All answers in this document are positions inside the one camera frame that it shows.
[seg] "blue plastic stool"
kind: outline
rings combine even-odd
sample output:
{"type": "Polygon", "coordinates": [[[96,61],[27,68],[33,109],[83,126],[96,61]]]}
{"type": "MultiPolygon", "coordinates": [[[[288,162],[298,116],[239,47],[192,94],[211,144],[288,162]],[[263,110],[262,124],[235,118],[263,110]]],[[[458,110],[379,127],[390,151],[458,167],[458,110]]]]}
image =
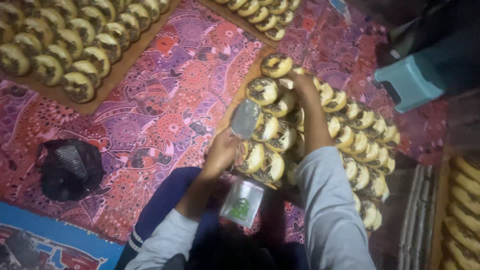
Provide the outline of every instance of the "blue plastic stool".
{"type": "Polygon", "coordinates": [[[447,89],[433,65],[420,53],[376,70],[375,79],[393,86],[394,89],[388,89],[388,84],[384,84],[391,96],[392,91],[398,94],[400,101],[395,109],[401,113],[438,98],[447,89]]]}

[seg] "black plastic bag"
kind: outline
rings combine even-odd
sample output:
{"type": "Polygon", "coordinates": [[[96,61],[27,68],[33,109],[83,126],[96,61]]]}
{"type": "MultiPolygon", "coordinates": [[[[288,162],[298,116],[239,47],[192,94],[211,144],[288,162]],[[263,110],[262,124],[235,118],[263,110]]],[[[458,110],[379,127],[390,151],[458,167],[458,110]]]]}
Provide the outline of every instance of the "black plastic bag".
{"type": "Polygon", "coordinates": [[[42,192],[51,200],[78,201],[95,191],[102,182],[102,159],[98,148],[77,139],[51,140],[38,146],[37,159],[43,148],[48,151],[41,166],[42,192]],[[73,146],[86,169],[86,177],[76,177],[63,166],[55,154],[55,150],[63,146],[73,146]]]}

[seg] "metal grater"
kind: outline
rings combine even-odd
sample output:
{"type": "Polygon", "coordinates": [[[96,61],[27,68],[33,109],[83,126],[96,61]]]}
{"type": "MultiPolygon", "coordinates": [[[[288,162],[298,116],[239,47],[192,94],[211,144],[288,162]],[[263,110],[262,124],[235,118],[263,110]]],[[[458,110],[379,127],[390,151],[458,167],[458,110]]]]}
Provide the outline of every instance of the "metal grater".
{"type": "Polygon", "coordinates": [[[261,110],[257,103],[250,99],[244,99],[238,105],[233,115],[231,122],[232,132],[240,139],[251,138],[261,110]]]}
{"type": "Polygon", "coordinates": [[[75,146],[62,146],[55,150],[55,155],[65,169],[73,173],[75,177],[82,179],[87,176],[87,171],[75,146]]]}

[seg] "person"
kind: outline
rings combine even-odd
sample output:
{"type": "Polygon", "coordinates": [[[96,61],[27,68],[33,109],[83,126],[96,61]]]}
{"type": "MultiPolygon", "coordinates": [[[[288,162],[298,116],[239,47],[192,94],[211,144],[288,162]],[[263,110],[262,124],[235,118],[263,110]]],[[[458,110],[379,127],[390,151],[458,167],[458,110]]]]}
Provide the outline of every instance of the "person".
{"type": "Polygon", "coordinates": [[[301,253],[308,264],[302,263],[301,254],[296,264],[278,262],[276,258],[282,256],[275,258],[275,252],[241,237],[229,238],[232,232],[217,225],[218,210],[211,212],[207,203],[220,175],[238,156],[240,144],[226,129],[214,138],[203,169],[176,169],[155,192],[117,269],[125,265],[127,270],[375,269],[320,95],[309,75],[288,75],[305,113],[305,158],[296,176],[305,207],[301,253]]]}

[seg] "pink patterned cloth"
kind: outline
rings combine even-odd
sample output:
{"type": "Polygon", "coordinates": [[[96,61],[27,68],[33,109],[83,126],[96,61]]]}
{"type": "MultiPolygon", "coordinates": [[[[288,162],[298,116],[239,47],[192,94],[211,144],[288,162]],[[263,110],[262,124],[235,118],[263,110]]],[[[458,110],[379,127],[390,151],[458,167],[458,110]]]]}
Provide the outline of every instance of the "pink patterned cloth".
{"type": "MultiPolygon", "coordinates": [[[[402,132],[400,151],[422,163],[437,162],[446,101],[394,115],[392,100],[372,79],[375,45],[384,42],[385,29],[353,8],[350,13],[347,24],[328,1],[305,0],[278,50],[384,117],[394,117],[402,132]]],[[[2,80],[0,200],[126,241],[171,170],[201,166],[204,147],[261,46],[196,1],[183,0],[93,115],[2,80]],[[102,154],[101,189],[80,202],[58,203],[41,193],[33,167],[36,146],[56,138],[85,140],[102,154]]],[[[285,240],[302,243],[303,210],[285,202],[284,211],[285,240]]],[[[253,228],[244,230],[254,233],[260,226],[257,217],[253,228]]]]}

